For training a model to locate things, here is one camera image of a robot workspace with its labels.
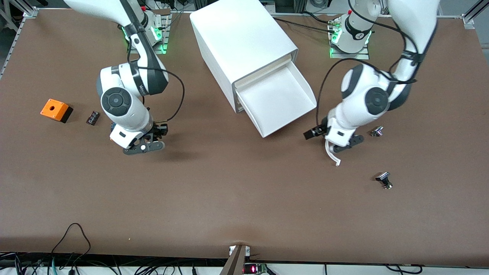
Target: small black device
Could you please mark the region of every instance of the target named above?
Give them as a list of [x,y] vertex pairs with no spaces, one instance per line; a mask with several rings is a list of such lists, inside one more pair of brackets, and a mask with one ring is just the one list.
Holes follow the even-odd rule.
[[390,175],[391,175],[391,173],[389,173],[389,172],[383,172],[382,174],[375,177],[375,180],[378,182],[382,182],[384,184],[384,189],[391,189],[392,183],[389,181]]
[[100,116],[99,112],[93,111],[90,117],[87,119],[87,124],[94,126],[99,116]]

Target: brown table surface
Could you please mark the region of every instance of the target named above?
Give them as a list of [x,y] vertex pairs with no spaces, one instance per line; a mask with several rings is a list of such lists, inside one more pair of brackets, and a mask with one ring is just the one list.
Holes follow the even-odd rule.
[[[280,25],[317,92],[337,61],[325,33]],[[387,69],[402,42],[375,30],[370,61]],[[407,103],[360,127],[365,142],[339,154],[339,167],[321,139],[302,136],[314,112],[267,138],[233,113],[188,14],[160,56],[187,88],[167,147],[123,155],[105,115],[96,126],[85,121],[102,111],[99,70],[125,62],[125,48],[114,23],[71,10],[26,20],[0,81],[0,251],[49,252],[78,222],[92,253],[226,257],[229,245],[243,243],[261,260],[489,266],[489,69],[461,20],[439,20]],[[354,65],[331,74],[321,117],[340,102],[341,78]],[[147,97],[154,118],[171,115],[180,93],[171,79]],[[49,98],[73,106],[67,124],[39,114]],[[369,137],[379,125],[384,136]],[[383,171],[391,190],[372,180]],[[74,229],[57,251],[85,249]]]

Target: black cable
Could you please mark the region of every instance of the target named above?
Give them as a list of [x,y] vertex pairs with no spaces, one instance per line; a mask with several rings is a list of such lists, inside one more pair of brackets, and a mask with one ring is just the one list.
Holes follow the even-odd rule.
[[292,21],[283,20],[283,19],[276,18],[276,17],[274,17],[274,19],[275,19],[275,20],[277,20],[277,21],[281,21],[281,22],[289,23],[289,24],[292,24],[292,25],[301,26],[301,27],[304,27],[304,28],[309,28],[309,29],[315,29],[315,30],[320,30],[320,31],[329,32],[329,33],[334,33],[334,31],[333,31],[333,30],[322,29],[322,28],[316,28],[316,27],[313,27],[313,26],[303,25],[303,24],[299,24],[299,23],[296,23],[296,22],[292,22]]
[[61,240],[53,247],[53,249],[51,250],[51,254],[54,253],[54,250],[58,247],[59,244],[61,244],[61,242],[65,239],[66,235],[68,234],[68,231],[69,229],[73,226],[73,225],[76,225],[80,228],[80,231],[82,232],[82,235],[83,237],[85,238],[85,240],[87,241],[88,245],[89,245],[89,248],[87,249],[87,251],[85,251],[85,253],[81,254],[80,256],[78,256],[74,261],[73,261],[73,264],[71,265],[71,269],[73,269],[73,266],[75,265],[76,261],[79,260],[82,256],[86,255],[90,249],[91,249],[91,243],[89,241],[89,239],[87,238],[87,236],[85,235],[85,231],[83,231],[83,227],[79,224],[79,223],[72,223],[68,226],[68,228],[66,229],[66,232],[65,234],[63,235],[63,237],[61,238]]
[[17,253],[15,253],[14,266],[15,266],[15,271],[16,271],[17,275],[23,275],[21,263],[20,263],[19,257],[17,256]]
[[75,252],[72,252],[72,253],[69,255],[69,258],[68,258],[68,260],[66,260],[65,265],[60,266],[60,267],[59,267],[59,270],[63,270],[63,269],[64,269],[64,268],[65,268],[65,267],[68,265],[68,262],[71,260],[71,257],[73,257],[73,255],[75,255]]
[[39,260],[36,267],[35,268],[33,267],[34,270],[32,271],[31,275],[37,275],[37,269],[41,266],[41,264],[43,263],[43,260],[44,260],[44,258],[42,260]]
[[[120,264],[119,266],[127,266],[127,265],[130,265],[130,264],[132,264],[132,263],[135,263],[135,262],[138,262],[138,261],[142,261],[142,260],[145,260],[145,259],[151,259],[151,258],[157,258],[157,257],[145,257],[145,258],[142,258],[142,259],[138,259],[138,260],[134,260],[134,261],[130,261],[130,262],[127,262],[127,263]],[[102,263],[102,262],[99,262],[99,261],[88,261],[88,262],[89,262],[91,265],[93,265],[93,266],[99,266],[99,267],[112,267],[112,268],[117,267],[117,266],[115,266],[115,265],[114,265],[114,266],[109,266],[109,265],[106,265],[106,264],[104,264],[104,263]],[[104,265],[96,265],[96,264],[94,264],[94,262],[99,262],[99,263],[102,263],[102,264],[104,264]]]
[[170,24],[168,26],[165,26],[165,27],[159,27],[158,29],[159,30],[164,30],[164,29],[167,29],[169,28],[173,22],[177,21],[177,19],[182,15],[183,11],[185,10],[185,6],[182,7],[182,10],[180,10],[180,12],[177,14],[177,16],[175,16],[175,19],[172,19],[172,21],[170,22]]
[[197,269],[195,269],[194,263],[192,263],[192,275],[197,275]]
[[117,267],[117,270],[119,271],[119,275],[122,275],[121,269],[119,268],[119,265],[117,264],[117,261],[115,260],[115,256],[112,255],[112,259],[114,259],[115,266]]
[[173,267],[173,271],[172,271],[172,273],[170,275],[173,275],[173,273],[175,273],[175,266],[172,265],[172,267]]
[[78,266],[76,264],[75,264],[75,270],[76,270],[76,274],[80,275],[80,271],[78,270]]
[[[130,55],[131,55],[131,53],[130,53],[130,52],[128,52],[128,53],[127,53],[127,62],[128,62],[128,63],[130,63],[130,62],[131,62],[131,61],[130,61]],[[173,114],[173,115],[172,115],[172,116],[171,116],[169,119],[158,121],[158,123],[162,123],[162,122],[168,122],[168,121],[172,120],[172,119],[173,119],[173,118],[174,118],[174,117],[175,117],[175,116],[178,114],[178,112],[180,111],[180,108],[181,108],[181,107],[182,107],[182,105],[183,105],[183,100],[185,99],[185,85],[183,84],[182,79],[181,79],[181,78],[179,78],[179,77],[178,77],[178,75],[176,75],[176,74],[174,74],[174,73],[172,73],[172,72],[170,72],[170,71],[168,71],[168,70],[165,70],[165,69],[161,69],[161,68],[148,68],[148,67],[140,67],[140,66],[138,66],[138,65],[137,65],[137,63],[136,63],[136,66],[137,66],[137,68],[138,68],[138,69],[152,69],[152,70],[158,70],[158,71],[166,72],[166,73],[171,74],[172,76],[174,76],[176,79],[178,79],[178,81],[180,81],[180,84],[182,85],[182,98],[181,98],[181,100],[180,100],[180,104],[178,105],[177,110],[175,111],[175,113],[174,113],[174,114]]]
[[416,267],[419,267],[420,268],[420,270],[419,271],[416,271],[416,272],[402,270],[398,264],[395,264],[394,266],[397,267],[397,269],[391,268],[388,264],[385,265],[385,267],[388,268],[390,271],[399,272],[400,275],[403,275],[404,273],[406,273],[406,274],[412,274],[412,275],[417,275],[417,274],[421,274],[421,272],[423,272],[423,267],[420,266],[420,265],[412,265],[412,266],[416,266]]
[[316,15],[314,15],[314,13],[312,12],[308,12],[307,10],[303,11],[302,13],[305,13],[305,14],[309,14],[312,18],[314,18],[316,21],[319,21],[321,23],[324,23],[324,24],[328,24],[328,21],[324,21],[322,19],[319,19]]

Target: orange box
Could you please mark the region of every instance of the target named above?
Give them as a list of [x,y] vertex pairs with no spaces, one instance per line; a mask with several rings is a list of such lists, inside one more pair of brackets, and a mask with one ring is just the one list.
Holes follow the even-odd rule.
[[50,98],[46,102],[46,105],[44,105],[41,114],[56,121],[66,123],[72,112],[73,108],[68,106],[68,104]]

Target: wire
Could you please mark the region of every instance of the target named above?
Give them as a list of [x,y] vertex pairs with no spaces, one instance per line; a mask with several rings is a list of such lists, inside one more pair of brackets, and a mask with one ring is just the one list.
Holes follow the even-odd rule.
[[[131,53],[130,53],[130,52],[128,52],[128,53],[127,53],[127,62],[128,62],[128,63],[130,63],[130,62],[131,62],[131,61],[130,61],[130,55],[131,55]],[[170,118],[168,118],[168,119],[166,119],[166,120],[155,121],[155,123],[163,123],[163,122],[168,122],[168,121],[172,120],[172,119],[173,119],[173,118],[174,118],[174,117],[175,117],[175,116],[178,114],[178,112],[180,111],[180,108],[181,108],[181,107],[182,107],[182,105],[183,105],[183,100],[185,99],[185,85],[184,85],[184,83],[183,83],[182,79],[181,79],[181,78],[180,78],[178,75],[176,75],[176,74],[174,74],[174,73],[170,72],[169,70],[165,70],[165,69],[161,69],[161,68],[148,68],[148,67],[140,67],[140,66],[138,66],[138,65],[137,65],[137,62],[135,62],[135,65],[136,65],[136,67],[137,67],[138,69],[152,69],[152,70],[158,70],[158,71],[166,72],[166,73],[171,74],[172,76],[174,76],[176,79],[178,79],[178,81],[179,81],[179,82],[180,82],[180,84],[182,85],[182,98],[181,98],[181,100],[180,100],[180,104],[178,105],[177,110],[175,111],[175,113],[174,113],[174,114],[173,114],[173,115],[172,115]]]
[[328,21],[325,21],[325,20],[322,20],[322,19],[319,19],[316,15],[314,15],[314,13],[312,12],[308,12],[308,11],[303,11],[302,13],[305,13],[305,14],[309,14],[312,18],[314,18],[316,21],[319,21],[321,23],[324,23],[324,24],[328,24],[329,22]]
[[302,24],[299,24],[299,23],[296,23],[296,22],[287,21],[287,20],[283,20],[283,19],[280,19],[280,18],[276,18],[276,17],[274,17],[274,19],[275,19],[275,20],[277,20],[277,21],[282,21],[282,22],[285,22],[285,23],[289,23],[289,24],[292,24],[292,25],[301,26],[301,27],[304,27],[304,28],[309,28],[309,29],[315,29],[315,30],[320,30],[320,31],[329,32],[329,33],[334,33],[334,31],[333,31],[333,30],[322,29],[322,28],[316,28],[316,27],[313,27],[313,26],[308,26],[308,25],[302,25]]
[[37,269],[41,266],[42,263],[43,263],[43,261],[42,260],[39,260],[38,263],[37,263],[37,265],[36,265],[36,267],[32,266],[32,264],[31,264],[31,267],[33,269],[31,275],[37,275]]
[[[175,273],[175,266],[172,265],[172,267],[173,267],[173,271],[172,271],[172,273],[170,275],[173,275],[173,273]],[[168,268],[168,266],[165,267],[165,269],[163,270],[163,275],[165,275],[165,272],[166,272],[166,269],[167,268]]]
[[56,271],[56,266],[54,265],[54,258],[51,260],[51,269],[53,270],[54,275],[58,275],[58,272]]
[[73,269],[73,266],[75,265],[76,261],[79,260],[82,256],[86,255],[90,249],[91,249],[91,243],[89,241],[89,239],[87,238],[87,236],[85,235],[85,231],[83,231],[83,227],[79,224],[79,223],[72,223],[68,226],[68,228],[66,229],[66,232],[65,234],[63,235],[63,237],[61,238],[61,240],[53,247],[53,249],[51,250],[51,253],[54,253],[54,250],[58,247],[59,244],[61,244],[61,242],[65,239],[66,235],[68,234],[68,231],[69,229],[73,226],[73,225],[76,225],[80,228],[80,231],[82,232],[82,235],[83,237],[85,238],[85,240],[87,241],[88,245],[89,245],[89,248],[87,249],[87,251],[85,251],[85,253],[81,254],[80,256],[78,256],[74,261],[73,261],[73,264],[71,265],[71,269]]
[[22,263],[19,257],[17,256],[17,253],[15,253],[15,259],[14,259],[14,266],[15,266],[15,271],[17,272],[17,275],[22,275]]
[[412,266],[417,266],[417,267],[420,268],[420,270],[419,271],[416,271],[416,272],[402,270],[398,264],[395,264],[394,266],[397,267],[397,269],[391,268],[388,264],[385,265],[385,267],[388,268],[390,271],[399,272],[400,275],[403,275],[404,273],[417,275],[417,274],[421,274],[421,272],[423,272],[423,267],[420,266],[420,265],[412,265]]
[[68,258],[68,260],[66,260],[65,265],[60,266],[60,267],[59,267],[59,270],[63,270],[63,269],[64,269],[64,268],[65,268],[65,267],[68,265],[68,262],[71,260],[71,257],[73,257],[73,255],[75,255],[75,252],[72,252],[72,253],[69,255],[69,258]]
[[172,21],[170,22],[170,24],[168,26],[165,26],[165,27],[159,27],[158,29],[159,30],[164,30],[164,29],[167,29],[169,28],[173,22],[175,22],[183,13],[183,11],[185,10],[185,6],[182,7],[182,10],[180,10],[180,12],[177,14],[177,16],[175,17],[175,19],[172,19]]
[[117,261],[115,260],[115,256],[114,255],[112,255],[112,259],[114,259],[114,263],[115,263],[115,266],[117,266],[117,270],[119,271],[119,275],[122,275],[121,269],[119,268],[119,265],[117,264]]
[[77,275],[80,275],[80,271],[78,270],[78,266],[76,264],[75,264],[75,270],[76,270]]

